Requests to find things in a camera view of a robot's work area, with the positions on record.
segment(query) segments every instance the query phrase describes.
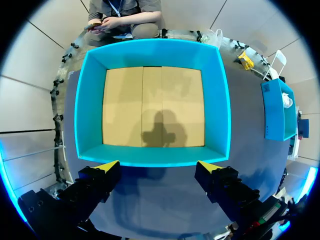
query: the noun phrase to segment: gray shirt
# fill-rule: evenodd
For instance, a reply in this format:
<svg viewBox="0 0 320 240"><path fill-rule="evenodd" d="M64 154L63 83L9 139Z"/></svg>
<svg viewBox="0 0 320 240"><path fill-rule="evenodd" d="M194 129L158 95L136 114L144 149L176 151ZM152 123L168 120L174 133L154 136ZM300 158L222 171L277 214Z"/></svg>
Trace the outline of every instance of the gray shirt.
<svg viewBox="0 0 320 240"><path fill-rule="evenodd" d="M160 0L122 0L119 8L121 16L156 11L161 11ZM102 19L103 14L106 17L117 16L112 7L103 0L90 0L88 20Z"/></svg>

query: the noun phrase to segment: cyan box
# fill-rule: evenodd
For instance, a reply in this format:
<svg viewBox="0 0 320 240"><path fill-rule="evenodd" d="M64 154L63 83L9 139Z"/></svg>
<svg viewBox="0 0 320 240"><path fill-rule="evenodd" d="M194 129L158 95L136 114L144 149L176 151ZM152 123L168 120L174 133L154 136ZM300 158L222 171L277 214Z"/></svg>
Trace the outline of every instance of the cyan box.
<svg viewBox="0 0 320 240"><path fill-rule="evenodd" d="M264 137L270 140L286 141L296 135L297 113L294 91L279 78L262 83L265 114ZM284 108L282 93L287 93L293 104Z"/></svg>
<svg viewBox="0 0 320 240"><path fill-rule="evenodd" d="M178 67L201 70L205 146L134 147L103 144L102 111L106 73L128 67ZM176 39L124 41L87 52L81 69L74 112L80 159L123 166L180 167L229 158L231 110L228 83L219 50L211 45Z"/></svg>

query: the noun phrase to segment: smartphone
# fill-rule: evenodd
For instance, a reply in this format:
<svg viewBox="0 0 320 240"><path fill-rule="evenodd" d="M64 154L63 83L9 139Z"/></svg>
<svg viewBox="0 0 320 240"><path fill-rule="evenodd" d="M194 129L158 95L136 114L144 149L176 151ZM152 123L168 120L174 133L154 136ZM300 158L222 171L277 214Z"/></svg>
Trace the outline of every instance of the smartphone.
<svg viewBox="0 0 320 240"><path fill-rule="evenodd" d="M86 26L86 27L84 28L84 30L94 29L95 27L100 26L101 24L102 24L102 23L98 23L98 22L92 23L92 24Z"/></svg>

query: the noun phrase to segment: cardboard bottom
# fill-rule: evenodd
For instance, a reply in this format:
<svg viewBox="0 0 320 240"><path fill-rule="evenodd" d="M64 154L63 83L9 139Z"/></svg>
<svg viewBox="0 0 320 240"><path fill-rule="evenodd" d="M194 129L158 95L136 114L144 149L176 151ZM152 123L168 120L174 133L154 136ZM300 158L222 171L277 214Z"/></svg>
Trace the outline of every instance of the cardboard bottom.
<svg viewBox="0 0 320 240"><path fill-rule="evenodd" d="M103 144L130 147L205 145L201 71L180 67L107 70Z"/></svg>

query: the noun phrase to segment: knee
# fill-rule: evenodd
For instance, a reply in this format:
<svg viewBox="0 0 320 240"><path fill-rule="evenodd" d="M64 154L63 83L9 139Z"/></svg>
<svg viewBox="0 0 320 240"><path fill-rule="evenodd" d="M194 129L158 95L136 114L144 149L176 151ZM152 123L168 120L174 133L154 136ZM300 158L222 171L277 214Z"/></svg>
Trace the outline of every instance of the knee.
<svg viewBox="0 0 320 240"><path fill-rule="evenodd" d="M131 32L134 39L153 39L159 36L158 25L152 22L135 25Z"/></svg>
<svg viewBox="0 0 320 240"><path fill-rule="evenodd" d="M94 47L103 46L104 44L103 44L103 41L102 41L101 34L102 33L93 34L93 33L87 32L83 37L84 43L89 45L89 46L94 46Z"/></svg>

